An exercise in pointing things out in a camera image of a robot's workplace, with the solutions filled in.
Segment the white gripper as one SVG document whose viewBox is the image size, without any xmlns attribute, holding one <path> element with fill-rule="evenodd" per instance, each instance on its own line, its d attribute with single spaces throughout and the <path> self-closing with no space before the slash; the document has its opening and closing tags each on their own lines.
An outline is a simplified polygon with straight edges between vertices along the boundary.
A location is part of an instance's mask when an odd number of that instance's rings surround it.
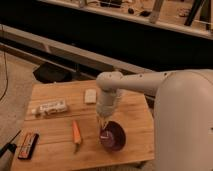
<svg viewBox="0 0 213 171">
<path fill-rule="evenodd" d="M 96 112 L 101 117 L 101 130 L 104 130 L 108 125 L 108 119 L 106 117 L 113 115 L 121 96 L 122 91 L 120 89 L 115 91 L 100 90 L 96 103 Z"/>
</svg>

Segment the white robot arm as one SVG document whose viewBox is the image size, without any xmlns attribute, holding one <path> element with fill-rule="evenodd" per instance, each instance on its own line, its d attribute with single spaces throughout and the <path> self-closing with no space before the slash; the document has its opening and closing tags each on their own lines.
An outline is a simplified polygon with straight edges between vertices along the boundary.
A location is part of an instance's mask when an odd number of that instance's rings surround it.
<svg viewBox="0 0 213 171">
<path fill-rule="evenodd" d="M 213 69 L 123 75 L 103 72 L 96 111 L 114 113 L 118 91 L 153 96 L 156 171 L 213 171 Z"/>
</svg>

